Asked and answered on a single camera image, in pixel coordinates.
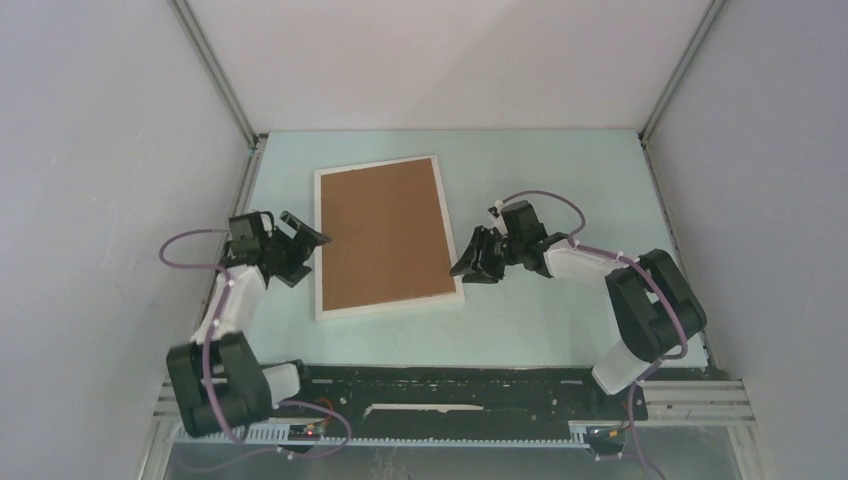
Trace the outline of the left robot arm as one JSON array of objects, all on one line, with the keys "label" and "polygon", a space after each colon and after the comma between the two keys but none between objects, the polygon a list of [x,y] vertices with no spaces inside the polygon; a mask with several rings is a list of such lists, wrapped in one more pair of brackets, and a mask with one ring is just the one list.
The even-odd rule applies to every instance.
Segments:
[{"label": "left robot arm", "polygon": [[331,239],[289,212],[233,216],[224,232],[222,255],[210,267],[211,304],[190,339],[168,351],[166,367],[187,434],[222,433],[240,443],[236,428],[269,419],[278,405],[297,417],[315,406],[303,362],[262,366],[247,330],[271,281],[297,286],[312,271],[314,251]]}]

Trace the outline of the aluminium corner rail right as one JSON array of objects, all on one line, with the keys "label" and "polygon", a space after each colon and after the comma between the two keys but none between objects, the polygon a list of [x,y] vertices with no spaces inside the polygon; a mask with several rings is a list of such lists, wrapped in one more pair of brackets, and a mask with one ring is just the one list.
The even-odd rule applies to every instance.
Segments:
[{"label": "aluminium corner rail right", "polygon": [[679,88],[684,83],[686,76],[694,65],[698,54],[729,4],[730,1],[728,0],[711,0],[707,5],[683,53],[672,69],[667,82],[639,131],[639,139],[643,147],[650,143],[665,113],[677,95]]}]

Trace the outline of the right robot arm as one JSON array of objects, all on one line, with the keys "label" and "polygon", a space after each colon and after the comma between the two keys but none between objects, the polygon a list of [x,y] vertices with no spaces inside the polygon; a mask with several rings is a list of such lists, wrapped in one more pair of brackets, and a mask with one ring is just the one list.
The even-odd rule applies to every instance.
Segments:
[{"label": "right robot arm", "polygon": [[489,226],[478,226],[450,274],[465,284],[497,284],[521,265],[548,279],[572,279],[608,294],[619,341],[595,364],[581,392],[585,411],[606,418],[621,391],[661,362],[688,353],[706,314],[671,255],[653,249],[637,258],[590,247],[572,234],[550,233],[526,200],[496,202]]}]

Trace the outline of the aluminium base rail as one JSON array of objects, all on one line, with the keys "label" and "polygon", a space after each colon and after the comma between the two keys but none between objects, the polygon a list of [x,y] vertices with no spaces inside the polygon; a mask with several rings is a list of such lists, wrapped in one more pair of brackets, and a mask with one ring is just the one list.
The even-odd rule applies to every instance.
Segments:
[{"label": "aluminium base rail", "polygon": [[[654,380],[643,383],[644,426],[719,426],[727,429],[743,479],[777,477],[753,409],[739,380]],[[133,479],[162,479],[177,432],[177,407],[166,379],[161,387]]]}]

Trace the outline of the aluminium corner rail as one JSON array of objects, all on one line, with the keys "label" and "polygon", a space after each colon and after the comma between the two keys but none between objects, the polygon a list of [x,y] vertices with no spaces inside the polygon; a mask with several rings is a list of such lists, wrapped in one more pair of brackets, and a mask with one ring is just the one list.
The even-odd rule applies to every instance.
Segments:
[{"label": "aluminium corner rail", "polygon": [[677,95],[679,88],[684,83],[686,76],[694,65],[698,54],[729,4],[730,1],[728,0],[711,0],[707,5],[683,53],[672,69],[667,82],[639,131],[639,139],[643,147],[650,143],[665,113]]},{"label": "aluminium corner rail", "polygon": [[167,3],[183,28],[189,43],[198,56],[202,67],[235,122],[239,132],[247,145],[250,148],[254,148],[258,143],[259,134],[249,121],[191,3],[186,0],[168,0]]}]

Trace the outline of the aluminium corner rail left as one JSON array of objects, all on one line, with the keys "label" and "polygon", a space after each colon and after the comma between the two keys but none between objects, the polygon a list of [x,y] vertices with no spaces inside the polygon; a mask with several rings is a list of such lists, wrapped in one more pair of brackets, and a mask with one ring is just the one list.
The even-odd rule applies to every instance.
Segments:
[{"label": "aluminium corner rail left", "polygon": [[259,134],[249,121],[191,3],[186,0],[168,0],[167,3],[183,28],[189,43],[198,56],[202,67],[235,122],[239,132],[247,145],[250,148],[254,148],[258,143]]}]

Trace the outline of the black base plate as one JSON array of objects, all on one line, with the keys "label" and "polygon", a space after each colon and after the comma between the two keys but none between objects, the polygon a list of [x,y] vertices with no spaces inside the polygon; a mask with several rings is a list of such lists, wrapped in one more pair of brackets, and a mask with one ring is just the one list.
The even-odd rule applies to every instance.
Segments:
[{"label": "black base plate", "polygon": [[586,368],[308,365],[297,402],[330,406],[356,440],[565,441],[571,427],[644,420],[643,394],[607,396]]}]

